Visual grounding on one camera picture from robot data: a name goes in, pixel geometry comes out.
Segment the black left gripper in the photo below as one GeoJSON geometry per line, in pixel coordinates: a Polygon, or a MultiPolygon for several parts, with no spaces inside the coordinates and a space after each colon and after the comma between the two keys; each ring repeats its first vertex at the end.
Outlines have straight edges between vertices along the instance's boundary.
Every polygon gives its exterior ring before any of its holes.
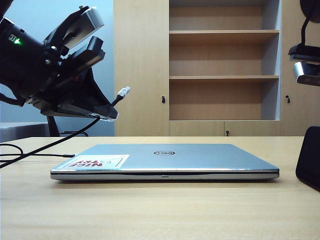
{"type": "Polygon", "coordinates": [[[115,121],[117,110],[100,90],[92,66],[103,60],[103,41],[93,36],[89,43],[65,58],[47,88],[30,100],[45,116],[100,118],[115,121]]]}

